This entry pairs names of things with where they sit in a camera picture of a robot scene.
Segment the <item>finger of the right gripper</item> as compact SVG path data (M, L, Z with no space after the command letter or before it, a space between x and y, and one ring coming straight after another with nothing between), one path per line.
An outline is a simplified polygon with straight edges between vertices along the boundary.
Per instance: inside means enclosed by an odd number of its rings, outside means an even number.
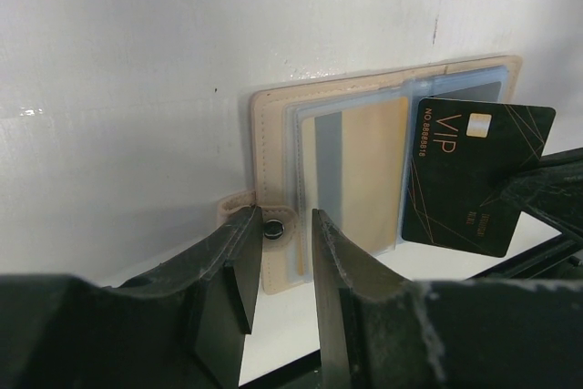
M521 213L582 242L582 149L542 157L524 169L499 170L491 178L496 230L510 241Z

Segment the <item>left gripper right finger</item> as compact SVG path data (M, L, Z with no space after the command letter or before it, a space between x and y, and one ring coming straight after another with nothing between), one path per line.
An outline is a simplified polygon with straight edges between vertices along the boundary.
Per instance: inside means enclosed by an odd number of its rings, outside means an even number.
M319 209L312 211L312 272L322 386L371 387L361 304L385 300L406 279L348 239Z

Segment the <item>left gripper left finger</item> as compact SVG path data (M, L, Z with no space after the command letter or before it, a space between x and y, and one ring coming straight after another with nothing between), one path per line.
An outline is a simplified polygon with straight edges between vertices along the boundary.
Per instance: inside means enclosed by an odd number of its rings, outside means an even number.
M244 207L202 241L115 288L158 312L174 309L172 342L192 388L235 388L259 292L262 210Z

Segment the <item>beige card holder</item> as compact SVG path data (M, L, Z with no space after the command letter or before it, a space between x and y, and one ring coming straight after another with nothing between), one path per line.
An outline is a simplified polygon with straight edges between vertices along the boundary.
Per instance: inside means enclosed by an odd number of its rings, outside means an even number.
M263 243L268 294L312 279L312 211L327 212L372 254L399 241L407 160L420 100L507 103L519 56L488 56L263 90L251 99L254 186L222 200L225 221L259 205L282 231Z

